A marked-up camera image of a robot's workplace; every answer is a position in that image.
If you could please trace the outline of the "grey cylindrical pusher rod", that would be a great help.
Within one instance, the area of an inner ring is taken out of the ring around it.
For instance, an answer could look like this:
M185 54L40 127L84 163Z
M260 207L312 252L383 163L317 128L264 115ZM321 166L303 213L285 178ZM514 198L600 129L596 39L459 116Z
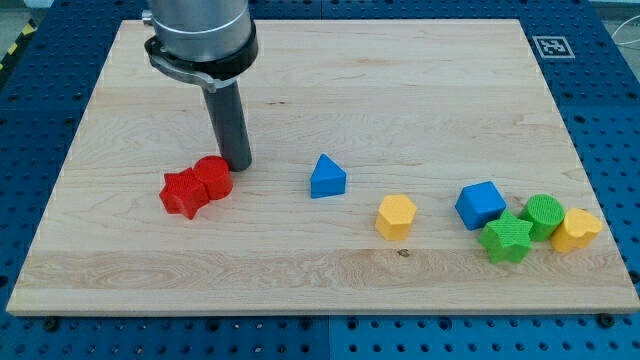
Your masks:
M203 89L203 97L221 157L232 172L248 169L252 153L238 84L234 82L215 92Z

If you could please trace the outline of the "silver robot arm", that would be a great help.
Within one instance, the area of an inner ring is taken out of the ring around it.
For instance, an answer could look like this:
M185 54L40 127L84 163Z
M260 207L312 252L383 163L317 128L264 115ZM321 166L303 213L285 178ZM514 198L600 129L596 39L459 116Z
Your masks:
M252 163L237 77L258 56L247 0L149 0L155 35L144 48L164 75L201 88L221 157L233 172Z

